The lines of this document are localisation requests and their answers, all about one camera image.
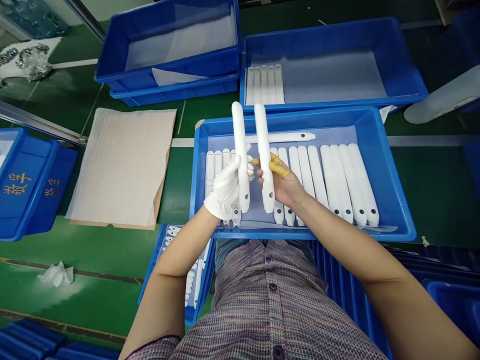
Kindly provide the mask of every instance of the person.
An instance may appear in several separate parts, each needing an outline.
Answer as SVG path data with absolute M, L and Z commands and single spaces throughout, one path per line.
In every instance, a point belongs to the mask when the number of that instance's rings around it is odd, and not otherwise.
M 259 165 L 258 159 L 253 163 Z M 187 274 L 239 200 L 239 157 L 158 260 L 120 359 L 385 359 L 326 294 L 302 241 L 217 240 L 211 311 L 185 335 Z M 361 282 L 396 359 L 479 359 L 475 345 L 381 244 L 308 195 L 274 154 L 275 198 Z M 263 183 L 263 172 L 257 171 Z

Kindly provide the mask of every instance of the shirt button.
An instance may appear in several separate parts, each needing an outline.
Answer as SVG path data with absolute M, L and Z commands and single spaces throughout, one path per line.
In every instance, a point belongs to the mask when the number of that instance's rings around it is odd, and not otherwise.
M 276 345 L 273 347 L 273 358 L 275 360 L 284 360 L 285 358 L 284 350 L 280 345 Z

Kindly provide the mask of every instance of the stack of blue crates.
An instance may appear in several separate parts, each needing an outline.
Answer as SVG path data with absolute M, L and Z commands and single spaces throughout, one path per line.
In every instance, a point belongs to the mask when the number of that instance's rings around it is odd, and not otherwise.
M 52 228 L 77 155 L 23 128 L 0 129 L 0 241 Z

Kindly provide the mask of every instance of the hand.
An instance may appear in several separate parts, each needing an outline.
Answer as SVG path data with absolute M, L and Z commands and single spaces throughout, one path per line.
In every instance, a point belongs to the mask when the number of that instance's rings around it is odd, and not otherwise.
M 221 220 L 232 219 L 232 206 L 239 202 L 239 173 L 240 156 L 235 155 L 228 166 L 213 180 L 213 190 L 203 201 L 207 210 Z M 247 166 L 249 180 L 255 177 L 254 166 Z
M 275 189 L 275 199 L 289 208 L 294 208 L 296 204 L 306 194 L 302 184 L 298 177 L 291 171 L 285 163 L 274 153 L 270 153 L 271 161 L 268 163 L 268 167 L 273 173 L 273 186 Z M 252 160 L 253 164 L 260 167 L 260 160 L 255 158 Z M 264 172 L 262 169 L 256 172 L 260 177 L 258 179 L 259 184 L 264 183 L 262 175 Z

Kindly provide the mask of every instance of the metal frame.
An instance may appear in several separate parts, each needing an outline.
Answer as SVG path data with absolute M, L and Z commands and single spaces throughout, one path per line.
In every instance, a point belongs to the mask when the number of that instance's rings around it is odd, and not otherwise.
M 65 4 L 80 18 L 82 23 L 95 35 L 95 37 L 101 42 L 104 42 L 105 31 L 97 21 L 97 19 L 92 15 L 92 13 L 87 9 L 81 0 L 63 0 Z

